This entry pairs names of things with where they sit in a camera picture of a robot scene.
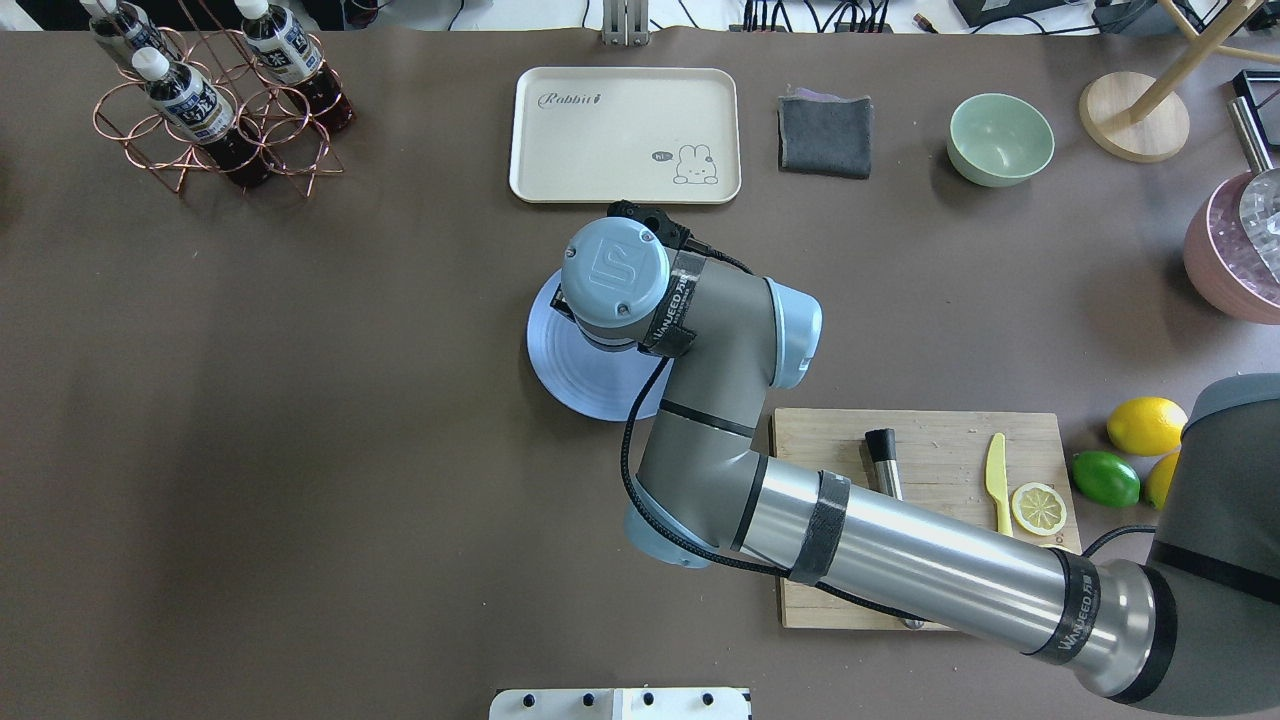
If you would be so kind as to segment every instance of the white bottle cap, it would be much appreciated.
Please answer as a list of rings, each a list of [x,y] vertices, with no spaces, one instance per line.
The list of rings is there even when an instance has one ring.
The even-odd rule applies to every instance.
[[[115,0],[81,0],[81,5],[88,12],[88,15],[93,19],[105,18],[110,15],[116,9]]]
[[[160,79],[169,72],[169,59],[155,47],[143,47],[133,54],[133,69],[143,79]]]
[[[239,8],[242,15],[251,20],[261,18],[270,8],[268,0],[236,0],[236,6]]]

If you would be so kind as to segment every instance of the lemon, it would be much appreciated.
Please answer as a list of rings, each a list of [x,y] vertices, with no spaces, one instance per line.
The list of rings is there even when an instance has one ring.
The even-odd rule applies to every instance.
[[[1107,436],[1121,452],[1164,455],[1181,443],[1187,413],[1165,397],[1134,397],[1107,418]]]
[[[1014,492],[1014,520],[1028,533],[1053,536],[1066,525],[1066,502],[1044,483],[1027,483]]]
[[[1147,475],[1147,500],[1156,506],[1156,510],[1165,509],[1165,500],[1169,498],[1169,484],[1174,480],[1174,469],[1178,468],[1179,452],[1170,452],[1160,459],[1156,466]]]
[[[1108,507],[1138,502],[1142,482],[1133,465],[1114,452],[1085,450],[1071,460],[1071,479],[1084,497]]]

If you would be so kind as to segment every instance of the white bracket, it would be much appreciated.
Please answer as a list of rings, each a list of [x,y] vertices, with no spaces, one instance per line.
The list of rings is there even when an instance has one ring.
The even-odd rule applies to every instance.
[[[649,0],[604,0],[600,40],[605,45],[649,45]]]
[[[489,720],[750,720],[744,688],[580,688],[503,691]]]

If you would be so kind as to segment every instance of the blue joint cap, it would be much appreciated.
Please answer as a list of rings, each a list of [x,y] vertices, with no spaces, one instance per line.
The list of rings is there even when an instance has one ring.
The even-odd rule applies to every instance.
[[[658,306],[668,275],[671,259],[649,228],[627,218],[600,218],[568,241],[561,286],[579,320],[622,328]]]
[[[685,538],[690,543],[708,551],[714,552],[716,548],[703,542],[698,536],[690,533],[681,525],[669,512],[662,509],[653,497],[639,483],[635,486],[636,492],[640,493],[640,502],[644,503],[645,510],[653,514],[659,523],[666,525],[667,529]],[[640,552],[653,557],[654,560],[662,560],[668,565],[680,565],[682,568],[690,568],[692,570],[700,570],[710,565],[709,560],[698,557],[691,552],[686,552],[677,547],[675,543],[662,537],[658,530],[649,527],[649,523],[640,516],[640,512],[634,505],[627,506],[627,516],[622,520],[622,529],[627,534],[627,539],[631,544],[636,547]]]
[[[1196,398],[1196,406],[1192,409],[1190,419],[1187,420],[1187,427],[1183,428],[1183,436],[1208,415],[1268,400],[1280,400],[1280,373],[1236,375],[1217,380],[1201,391]]]
[[[822,305],[797,290],[764,278],[773,296],[773,325],[778,352],[769,387],[790,389],[800,384],[822,337]]]

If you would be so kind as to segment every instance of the wooden cutting board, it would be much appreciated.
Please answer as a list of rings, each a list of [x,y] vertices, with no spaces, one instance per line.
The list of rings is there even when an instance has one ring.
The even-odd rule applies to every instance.
[[[1056,543],[1080,552],[1075,506],[1068,483],[1057,416],[1048,413],[948,413],[918,410],[773,411],[773,455],[803,468],[831,470],[876,488],[863,433],[893,428],[902,495],[908,502],[965,523],[996,529],[996,505],[983,483],[987,446],[1005,433],[1009,493],[1025,483],[1044,483],[1066,501],[1066,527],[1056,537],[1028,533],[1016,521],[1014,537],[1034,544]],[[782,626],[846,630],[905,630],[896,619],[837,600],[808,585],[781,580]],[[946,630],[928,623],[924,629]]]

